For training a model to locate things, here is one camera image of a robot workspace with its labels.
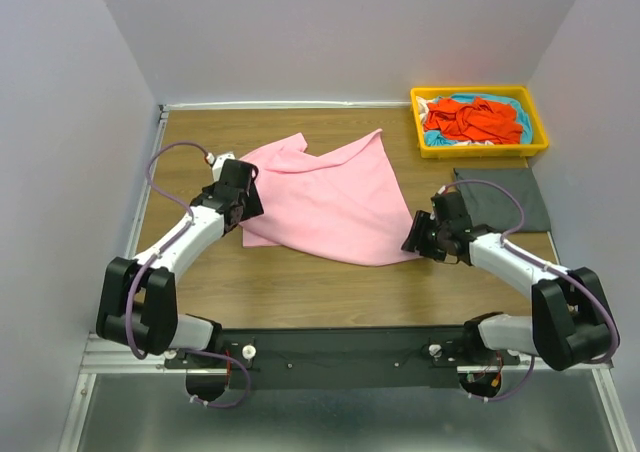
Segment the pink t-shirt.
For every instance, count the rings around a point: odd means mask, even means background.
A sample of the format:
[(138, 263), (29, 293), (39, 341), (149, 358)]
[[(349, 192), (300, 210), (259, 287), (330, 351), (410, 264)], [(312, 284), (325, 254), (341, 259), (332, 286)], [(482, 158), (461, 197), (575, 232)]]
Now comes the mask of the pink t-shirt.
[(361, 266), (416, 259), (402, 251), (412, 215), (375, 130), (321, 156), (297, 133), (244, 156), (258, 168), (263, 214), (243, 222), (246, 248), (281, 245)]

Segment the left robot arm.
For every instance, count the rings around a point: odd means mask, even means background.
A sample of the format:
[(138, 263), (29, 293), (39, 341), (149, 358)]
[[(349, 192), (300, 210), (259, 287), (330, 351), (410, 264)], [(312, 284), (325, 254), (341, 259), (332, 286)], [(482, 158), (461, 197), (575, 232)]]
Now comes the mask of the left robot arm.
[(130, 348), (139, 359), (187, 350), (201, 367), (222, 352), (222, 326), (177, 311), (177, 285), (195, 260), (240, 223), (263, 214), (259, 169), (232, 156), (218, 158), (214, 181), (186, 205), (185, 215), (158, 242), (107, 266), (96, 333)]

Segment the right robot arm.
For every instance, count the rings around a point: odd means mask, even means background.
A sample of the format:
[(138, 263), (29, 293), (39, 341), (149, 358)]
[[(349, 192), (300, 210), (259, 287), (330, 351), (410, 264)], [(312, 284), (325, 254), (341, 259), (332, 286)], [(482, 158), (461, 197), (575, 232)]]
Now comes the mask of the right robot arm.
[(563, 371), (613, 357), (620, 335), (594, 271), (545, 261), (512, 243), (506, 234), (473, 225), (457, 191), (442, 189), (431, 205), (431, 211), (416, 212), (403, 251), (482, 269), (531, 301), (528, 316), (495, 312), (467, 321), (459, 342), (467, 361), (480, 364), (496, 351), (510, 350), (539, 357)]

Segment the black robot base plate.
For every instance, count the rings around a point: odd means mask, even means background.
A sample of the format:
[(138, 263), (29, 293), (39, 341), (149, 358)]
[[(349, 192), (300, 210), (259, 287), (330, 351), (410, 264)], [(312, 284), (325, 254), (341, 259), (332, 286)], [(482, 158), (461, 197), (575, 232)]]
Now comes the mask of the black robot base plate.
[(477, 390), (518, 364), (506, 351), (471, 353), (461, 326), (227, 329), (218, 358), (180, 351), (168, 369), (185, 370), (187, 389), (215, 399), (224, 389), (458, 388), (473, 372)]

